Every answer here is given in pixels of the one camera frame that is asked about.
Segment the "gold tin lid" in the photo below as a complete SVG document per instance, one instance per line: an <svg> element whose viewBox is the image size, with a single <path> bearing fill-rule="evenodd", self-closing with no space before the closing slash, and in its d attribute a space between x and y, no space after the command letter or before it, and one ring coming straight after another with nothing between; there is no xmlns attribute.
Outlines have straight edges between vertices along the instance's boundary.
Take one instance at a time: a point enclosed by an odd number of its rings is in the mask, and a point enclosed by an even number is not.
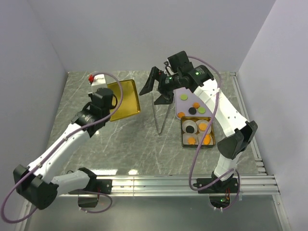
<svg viewBox="0 0 308 231"><path fill-rule="evenodd" d="M141 111L138 92L133 79L120 81L123 89L123 101L119 109L110 117L110 121L117 121L138 114Z"/></svg>

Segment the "metal tongs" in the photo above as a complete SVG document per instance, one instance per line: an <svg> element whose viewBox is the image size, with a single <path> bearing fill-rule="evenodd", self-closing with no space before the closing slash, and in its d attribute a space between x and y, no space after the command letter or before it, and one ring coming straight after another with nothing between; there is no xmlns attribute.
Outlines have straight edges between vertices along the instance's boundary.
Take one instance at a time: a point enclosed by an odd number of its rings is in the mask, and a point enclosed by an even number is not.
<svg viewBox="0 0 308 231"><path fill-rule="evenodd" d="M170 113L171 104L166 107L160 107L154 104L154 96L151 97L152 103L152 112L154 116L154 125L156 129L156 133L160 136L163 133L165 128L168 115Z"/></svg>

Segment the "lavender plastic tray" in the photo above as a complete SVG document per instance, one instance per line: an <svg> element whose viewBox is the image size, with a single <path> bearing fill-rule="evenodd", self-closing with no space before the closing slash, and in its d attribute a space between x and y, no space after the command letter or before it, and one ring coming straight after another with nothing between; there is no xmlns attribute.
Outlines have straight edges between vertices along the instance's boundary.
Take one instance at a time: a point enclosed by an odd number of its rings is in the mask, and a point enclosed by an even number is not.
<svg viewBox="0 0 308 231"><path fill-rule="evenodd" d="M180 99L182 94L187 94L188 99L183 101ZM176 117L178 118L179 112L184 112L185 116L194 116L194 117L211 117L212 113L208 109L208 107L203 103L201 99L199 99L195 94L191 93L189 89L180 88L174 90L174 100L175 100L175 110L176 110ZM204 114L198 113L198 109L195 115L189 114L188 110L190 107L193 107L193 103L198 102L200 107L204 107L206 112Z"/></svg>

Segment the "gold cookie tin base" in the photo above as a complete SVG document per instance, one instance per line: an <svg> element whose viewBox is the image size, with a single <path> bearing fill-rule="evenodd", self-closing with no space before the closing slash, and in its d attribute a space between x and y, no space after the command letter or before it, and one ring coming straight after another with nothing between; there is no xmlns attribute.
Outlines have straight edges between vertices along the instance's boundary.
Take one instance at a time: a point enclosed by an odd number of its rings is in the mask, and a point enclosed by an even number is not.
<svg viewBox="0 0 308 231"><path fill-rule="evenodd" d="M194 117L194 116L184 116L180 119L180 122L181 122L181 144L182 144L182 135L183 135L183 130L182 130L182 123L185 121L185 120L192 120L194 122L196 122L197 120L206 120L206 121L210 121L210 117ZM214 140L214 144L213 145L201 145L201 148L212 148L216 145L216 140L215 140L215 134L214 134L214 127L213 125L211 125L211 127L208 129L207 131L207 134L211 134L213 140ZM182 144L182 147L183 148L197 148L198 145L183 145Z"/></svg>

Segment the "orange round dotted cookie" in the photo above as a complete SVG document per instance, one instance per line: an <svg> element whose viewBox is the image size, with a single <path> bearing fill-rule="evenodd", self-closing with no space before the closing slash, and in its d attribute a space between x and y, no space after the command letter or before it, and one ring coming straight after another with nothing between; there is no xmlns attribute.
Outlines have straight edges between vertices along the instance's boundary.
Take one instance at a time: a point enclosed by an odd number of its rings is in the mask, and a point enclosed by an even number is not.
<svg viewBox="0 0 308 231"><path fill-rule="evenodd" d="M199 124L199 130L204 132L207 129L207 123L200 123Z"/></svg>

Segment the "orange pumpkin cookie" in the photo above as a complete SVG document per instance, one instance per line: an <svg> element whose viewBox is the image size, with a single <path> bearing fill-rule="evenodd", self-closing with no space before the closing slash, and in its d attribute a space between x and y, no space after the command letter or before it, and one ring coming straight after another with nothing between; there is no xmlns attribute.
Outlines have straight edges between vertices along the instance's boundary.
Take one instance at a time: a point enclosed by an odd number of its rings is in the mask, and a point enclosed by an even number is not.
<svg viewBox="0 0 308 231"><path fill-rule="evenodd" d="M211 143L211 136L209 134L206 134L203 140L203 145L209 145Z"/></svg>

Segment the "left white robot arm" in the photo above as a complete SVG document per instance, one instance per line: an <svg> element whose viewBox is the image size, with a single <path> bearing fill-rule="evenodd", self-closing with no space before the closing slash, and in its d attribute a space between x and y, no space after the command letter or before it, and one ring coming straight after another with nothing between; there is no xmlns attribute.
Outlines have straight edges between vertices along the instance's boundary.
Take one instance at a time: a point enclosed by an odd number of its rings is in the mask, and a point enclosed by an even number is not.
<svg viewBox="0 0 308 231"><path fill-rule="evenodd" d="M73 191L98 192L97 176L82 167L70 174L57 176L65 160L79 146L89 140L96 131L109 121L114 93L109 88L100 88L90 94L91 101L78 112L58 140L39 158L24 167L18 165L13 171L18 194L36 208L47 208L57 196Z"/></svg>

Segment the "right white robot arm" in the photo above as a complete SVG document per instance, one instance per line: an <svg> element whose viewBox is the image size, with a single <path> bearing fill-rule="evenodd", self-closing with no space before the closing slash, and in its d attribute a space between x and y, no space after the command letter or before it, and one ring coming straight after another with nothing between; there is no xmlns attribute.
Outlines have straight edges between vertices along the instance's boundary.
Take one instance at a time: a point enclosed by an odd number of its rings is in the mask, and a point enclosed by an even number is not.
<svg viewBox="0 0 308 231"><path fill-rule="evenodd" d="M139 95L153 91L154 83L158 82L157 91L160 96L153 102L154 105L172 104L174 90L186 88L208 107L212 113L209 125L211 126L214 120L218 121L225 138L217 143L220 156L212 172L212 181L200 188L190 182L189 187L193 191L212 187L217 192L223 192L228 188L233 175L238 173L238 159L254 138L258 125L242 116L224 95L221 89L222 77L218 70L197 57L195 59L200 61L201 65L194 67L190 61L192 58L185 51L168 57L172 72L170 75L156 66L152 67Z"/></svg>

